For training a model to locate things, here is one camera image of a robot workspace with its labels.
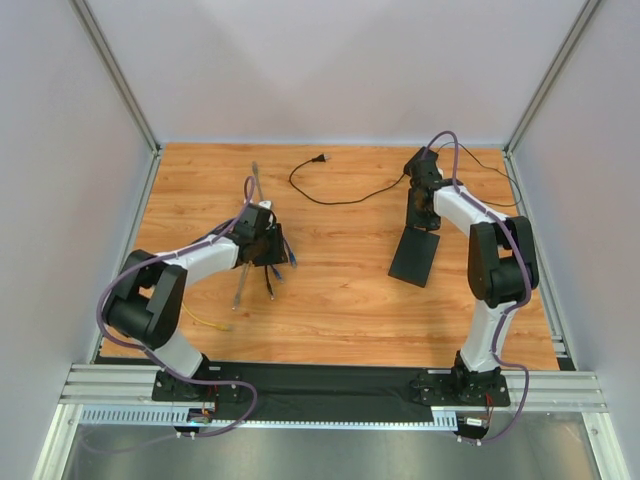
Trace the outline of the black network switch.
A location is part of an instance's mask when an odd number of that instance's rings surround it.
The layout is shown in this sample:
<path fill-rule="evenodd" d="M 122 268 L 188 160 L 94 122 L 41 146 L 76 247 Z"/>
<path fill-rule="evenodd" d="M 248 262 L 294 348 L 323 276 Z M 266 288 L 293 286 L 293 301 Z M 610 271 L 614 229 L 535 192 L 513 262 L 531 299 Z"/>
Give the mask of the black network switch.
<path fill-rule="evenodd" d="M 436 256 L 440 237 L 429 231 L 406 226 L 401 235 L 388 275 L 424 288 Z"/>

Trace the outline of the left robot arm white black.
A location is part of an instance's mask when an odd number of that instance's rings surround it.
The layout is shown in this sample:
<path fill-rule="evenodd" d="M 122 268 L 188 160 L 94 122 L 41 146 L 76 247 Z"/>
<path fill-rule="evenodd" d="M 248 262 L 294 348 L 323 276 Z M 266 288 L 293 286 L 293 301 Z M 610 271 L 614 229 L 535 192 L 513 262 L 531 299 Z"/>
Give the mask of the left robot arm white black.
<path fill-rule="evenodd" d="M 272 203 L 248 203 L 238 217 L 178 250 L 132 252 L 101 301 L 98 319 L 158 360 L 160 400 L 203 400 L 215 392 L 210 361 L 179 329 L 188 287 L 217 273 L 251 264 L 268 268 L 288 261 L 282 225 Z"/>

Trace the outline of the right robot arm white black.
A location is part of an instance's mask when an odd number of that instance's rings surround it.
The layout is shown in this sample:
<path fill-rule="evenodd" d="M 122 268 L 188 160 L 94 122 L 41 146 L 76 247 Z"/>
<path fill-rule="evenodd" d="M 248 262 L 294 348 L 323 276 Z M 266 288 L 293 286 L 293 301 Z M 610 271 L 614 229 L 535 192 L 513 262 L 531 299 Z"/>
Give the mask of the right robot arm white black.
<path fill-rule="evenodd" d="M 506 405 L 502 369 L 527 370 L 501 359 L 506 334 L 539 283 L 530 221 L 490 208 L 451 180 L 409 189 L 407 232 L 421 233 L 436 244 L 438 237 L 431 232 L 440 228 L 443 217 L 469 240 L 467 278 L 476 303 L 471 329 L 450 372 L 430 371 L 420 377 L 423 397 L 440 403 L 476 405 L 485 399 Z"/>

